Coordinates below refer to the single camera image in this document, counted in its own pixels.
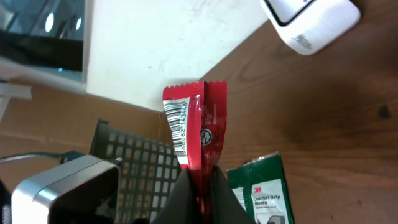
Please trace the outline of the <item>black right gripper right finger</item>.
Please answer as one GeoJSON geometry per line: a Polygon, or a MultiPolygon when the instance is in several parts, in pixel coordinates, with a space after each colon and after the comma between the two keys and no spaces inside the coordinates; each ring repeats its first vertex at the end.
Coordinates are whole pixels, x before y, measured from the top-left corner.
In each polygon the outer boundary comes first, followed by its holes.
{"type": "Polygon", "coordinates": [[[242,208],[218,166],[213,166],[210,198],[213,224],[254,224],[254,220],[242,208]]]}

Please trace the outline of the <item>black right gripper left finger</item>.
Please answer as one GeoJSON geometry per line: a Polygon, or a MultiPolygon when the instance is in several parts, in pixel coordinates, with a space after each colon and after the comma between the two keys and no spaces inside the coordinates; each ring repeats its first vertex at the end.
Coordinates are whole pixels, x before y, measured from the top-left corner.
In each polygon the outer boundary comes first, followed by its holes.
{"type": "Polygon", "coordinates": [[[160,213],[152,224],[200,224],[201,212],[188,169],[181,171],[160,213]]]}

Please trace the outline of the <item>green 3M gloves pack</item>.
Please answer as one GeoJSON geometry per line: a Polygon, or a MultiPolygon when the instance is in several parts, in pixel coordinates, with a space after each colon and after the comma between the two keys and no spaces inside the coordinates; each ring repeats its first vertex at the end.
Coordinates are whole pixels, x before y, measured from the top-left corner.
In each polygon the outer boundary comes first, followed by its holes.
{"type": "Polygon", "coordinates": [[[294,224],[279,152],[258,157],[227,171],[229,187],[257,224],[294,224]]]}

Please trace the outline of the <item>red Nestle sachet stick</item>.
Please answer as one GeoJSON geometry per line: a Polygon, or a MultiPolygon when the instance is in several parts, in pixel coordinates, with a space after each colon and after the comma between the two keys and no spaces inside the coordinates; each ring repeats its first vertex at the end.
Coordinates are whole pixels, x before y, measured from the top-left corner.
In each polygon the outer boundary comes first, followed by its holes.
{"type": "Polygon", "coordinates": [[[211,217],[210,179],[221,156],[227,124],[227,83],[194,82],[163,90],[174,152],[188,169],[205,220],[211,217]]]}

